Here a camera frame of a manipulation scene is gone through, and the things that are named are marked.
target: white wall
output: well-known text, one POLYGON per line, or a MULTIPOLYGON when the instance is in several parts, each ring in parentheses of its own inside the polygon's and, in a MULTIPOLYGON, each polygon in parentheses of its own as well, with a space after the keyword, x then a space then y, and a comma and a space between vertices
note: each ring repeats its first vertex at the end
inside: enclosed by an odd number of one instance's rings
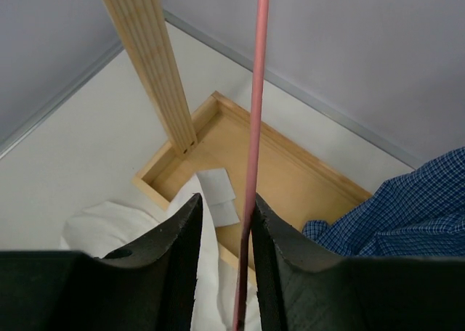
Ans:
MULTIPOLYGON (((252 57, 256 0, 163 0, 252 57)), ((422 160, 465 144, 464 0, 272 0, 267 67, 422 160)))

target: pink rod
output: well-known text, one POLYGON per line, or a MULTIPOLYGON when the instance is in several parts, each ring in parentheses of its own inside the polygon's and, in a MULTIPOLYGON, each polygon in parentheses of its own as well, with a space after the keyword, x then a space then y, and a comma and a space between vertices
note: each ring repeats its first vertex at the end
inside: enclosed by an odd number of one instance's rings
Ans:
POLYGON ((270 0, 259 0, 256 13, 255 59, 252 79, 252 105, 250 120, 250 142, 246 179, 246 202, 244 205, 243 227, 240 238, 239 272, 235 291, 233 329, 244 330, 246 320, 248 238, 251 218, 255 207, 256 176, 259 163, 260 125, 262 123, 262 96, 264 59, 267 48, 268 6, 270 0))

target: gray wall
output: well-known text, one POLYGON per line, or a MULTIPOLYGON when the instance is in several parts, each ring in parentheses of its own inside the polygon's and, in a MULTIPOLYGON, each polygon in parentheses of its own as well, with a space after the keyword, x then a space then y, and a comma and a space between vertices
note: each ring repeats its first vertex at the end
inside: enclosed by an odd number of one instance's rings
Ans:
POLYGON ((0 0, 0 144, 117 41, 100 0, 0 0))
MULTIPOLYGON (((163 0, 251 57, 256 0, 163 0)), ((464 0, 272 0, 267 67, 421 159, 465 144, 464 0)))
MULTIPOLYGON (((163 4, 252 57, 256 0, 163 4)), ((0 26, 0 141, 116 39, 100 0, 0 0, 0 26)), ((463 0, 272 0, 267 68, 423 160, 465 144, 463 0)))

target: screw hole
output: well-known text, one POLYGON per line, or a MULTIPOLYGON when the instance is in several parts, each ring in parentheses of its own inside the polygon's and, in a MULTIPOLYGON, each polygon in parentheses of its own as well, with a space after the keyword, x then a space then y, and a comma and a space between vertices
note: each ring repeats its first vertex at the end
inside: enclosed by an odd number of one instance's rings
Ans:
POLYGON ((130 251, 130 250, 116 249, 116 250, 112 251, 111 253, 109 253, 108 255, 106 255, 104 258, 108 258, 108 259, 125 258, 125 257, 128 257, 130 255, 132 255, 132 251, 130 251))

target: white floor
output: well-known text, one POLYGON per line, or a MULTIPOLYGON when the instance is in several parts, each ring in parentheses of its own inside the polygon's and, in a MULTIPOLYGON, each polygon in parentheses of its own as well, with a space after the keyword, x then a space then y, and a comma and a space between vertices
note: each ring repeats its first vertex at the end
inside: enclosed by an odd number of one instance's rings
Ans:
MULTIPOLYGON (((249 109, 251 73, 168 27, 190 109, 214 90, 249 109)), ((371 192, 411 171, 269 83, 263 120, 371 192)), ((123 52, 0 160, 0 249, 57 248, 65 219, 104 200, 162 221, 131 178, 165 141, 123 52)))

